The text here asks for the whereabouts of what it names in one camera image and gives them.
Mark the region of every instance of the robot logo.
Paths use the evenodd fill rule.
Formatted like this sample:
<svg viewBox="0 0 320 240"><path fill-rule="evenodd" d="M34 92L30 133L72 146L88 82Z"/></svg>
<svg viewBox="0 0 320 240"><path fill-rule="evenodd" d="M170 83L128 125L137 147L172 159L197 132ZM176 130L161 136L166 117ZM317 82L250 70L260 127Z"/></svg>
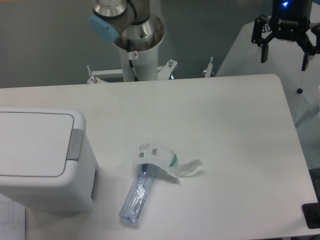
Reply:
<svg viewBox="0 0 320 240"><path fill-rule="evenodd" d="M278 24L293 24L298 26L299 22L279 19Z"/></svg>

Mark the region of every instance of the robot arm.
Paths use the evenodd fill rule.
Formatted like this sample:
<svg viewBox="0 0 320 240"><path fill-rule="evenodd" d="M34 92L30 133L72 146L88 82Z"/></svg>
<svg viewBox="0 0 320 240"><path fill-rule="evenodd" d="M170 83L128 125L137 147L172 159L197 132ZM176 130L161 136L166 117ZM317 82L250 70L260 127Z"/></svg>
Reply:
<svg viewBox="0 0 320 240"><path fill-rule="evenodd" d="M130 25L145 23L149 17L149 0L93 0L89 23L101 38L113 42Z"/></svg>
<svg viewBox="0 0 320 240"><path fill-rule="evenodd" d="M296 42L304 52L302 71L308 66L308 57L320 53L320 23L310 24L312 0L273 0L271 18L260 15L255 19L251 42L262 47L261 62L268 60L269 42L273 38ZM269 24L271 34L262 37L264 25ZM313 46L307 35L311 29L316 35Z"/></svg>

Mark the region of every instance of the blue joint cap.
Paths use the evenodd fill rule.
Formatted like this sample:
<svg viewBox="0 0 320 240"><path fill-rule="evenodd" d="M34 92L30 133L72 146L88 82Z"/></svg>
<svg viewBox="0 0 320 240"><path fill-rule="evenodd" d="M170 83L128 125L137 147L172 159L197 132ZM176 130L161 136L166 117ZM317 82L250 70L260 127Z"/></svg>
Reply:
<svg viewBox="0 0 320 240"><path fill-rule="evenodd" d="M113 42L120 37L119 33L100 17L91 14L88 20L91 28L99 35L100 38L108 42Z"/></svg>

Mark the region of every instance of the gray latch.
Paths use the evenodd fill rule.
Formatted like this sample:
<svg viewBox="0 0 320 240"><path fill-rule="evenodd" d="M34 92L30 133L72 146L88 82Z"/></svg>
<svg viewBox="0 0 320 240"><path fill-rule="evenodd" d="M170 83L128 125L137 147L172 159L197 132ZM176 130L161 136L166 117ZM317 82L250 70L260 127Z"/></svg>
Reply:
<svg viewBox="0 0 320 240"><path fill-rule="evenodd" d="M81 129L72 129L66 160L78 161L80 157L84 131Z"/></svg>

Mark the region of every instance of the paper sheet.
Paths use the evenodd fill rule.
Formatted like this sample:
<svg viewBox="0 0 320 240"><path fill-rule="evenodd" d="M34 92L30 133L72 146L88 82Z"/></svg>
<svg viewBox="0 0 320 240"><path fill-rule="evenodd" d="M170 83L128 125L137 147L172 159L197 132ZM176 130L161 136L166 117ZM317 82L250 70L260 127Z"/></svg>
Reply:
<svg viewBox="0 0 320 240"><path fill-rule="evenodd" d="M0 194L0 240L25 240L25 206Z"/></svg>

